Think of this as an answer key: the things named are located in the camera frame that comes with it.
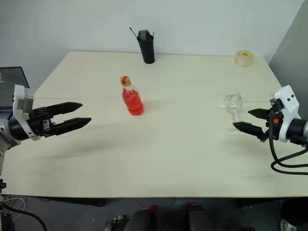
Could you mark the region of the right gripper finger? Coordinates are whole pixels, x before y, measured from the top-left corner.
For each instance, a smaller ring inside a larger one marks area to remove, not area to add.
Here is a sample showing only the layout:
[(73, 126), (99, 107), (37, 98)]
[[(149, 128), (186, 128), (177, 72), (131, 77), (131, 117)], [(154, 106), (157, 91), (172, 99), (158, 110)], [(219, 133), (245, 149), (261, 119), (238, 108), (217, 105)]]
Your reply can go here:
[(252, 125), (251, 123), (247, 122), (234, 122), (234, 127), (238, 129), (239, 131), (256, 136), (258, 139), (265, 139), (266, 133), (263, 132), (261, 127)]
[(268, 119), (270, 116), (270, 111), (268, 109), (261, 108), (250, 110), (248, 113), (260, 119)]

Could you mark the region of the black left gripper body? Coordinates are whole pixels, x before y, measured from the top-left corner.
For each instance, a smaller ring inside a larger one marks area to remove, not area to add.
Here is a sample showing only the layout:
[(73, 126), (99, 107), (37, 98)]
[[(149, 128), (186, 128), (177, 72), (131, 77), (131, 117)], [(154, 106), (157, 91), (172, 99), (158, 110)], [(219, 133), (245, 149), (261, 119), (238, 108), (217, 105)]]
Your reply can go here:
[(41, 107), (33, 109), (29, 114), (28, 124), (40, 137), (56, 135), (55, 123), (51, 119), (57, 115), (57, 107)]

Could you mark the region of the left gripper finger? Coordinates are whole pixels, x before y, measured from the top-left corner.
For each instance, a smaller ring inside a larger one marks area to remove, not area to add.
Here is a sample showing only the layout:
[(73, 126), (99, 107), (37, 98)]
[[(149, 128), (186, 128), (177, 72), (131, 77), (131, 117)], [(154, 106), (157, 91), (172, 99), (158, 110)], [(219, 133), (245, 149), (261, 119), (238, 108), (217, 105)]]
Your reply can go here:
[(60, 104), (55, 104), (47, 107), (47, 111), (50, 117), (54, 117), (56, 115), (63, 115), (77, 110), (82, 107), (83, 104), (76, 102), (65, 102)]
[(86, 126), (91, 121), (91, 118), (73, 118), (56, 124), (52, 127), (51, 135), (62, 135)]

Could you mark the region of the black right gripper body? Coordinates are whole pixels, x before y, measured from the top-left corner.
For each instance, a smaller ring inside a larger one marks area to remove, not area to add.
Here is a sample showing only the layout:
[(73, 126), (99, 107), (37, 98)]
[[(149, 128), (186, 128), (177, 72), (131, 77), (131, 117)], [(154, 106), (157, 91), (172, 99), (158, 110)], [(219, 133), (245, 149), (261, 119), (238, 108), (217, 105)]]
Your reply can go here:
[[(281, 130), (282, 126), (282, 103), (280, 100), (278, 100), (275, 103), (271, 104), (271, 108), (269, 109), (270, 112), (273, 112), (273, 128), (272, 128), (272, 138), (274, 140), (278, 140), (279, 138), (279, 133)], [(266, 138), (265, 139), (260, 139), (262, 142), (265, 142), (269, 138), (269, 128), (270, 128), (270, 116), (268, 119), (264, 119), (265, 126), (267, 127), (267, 130), (264, 132), (266, 133)]]

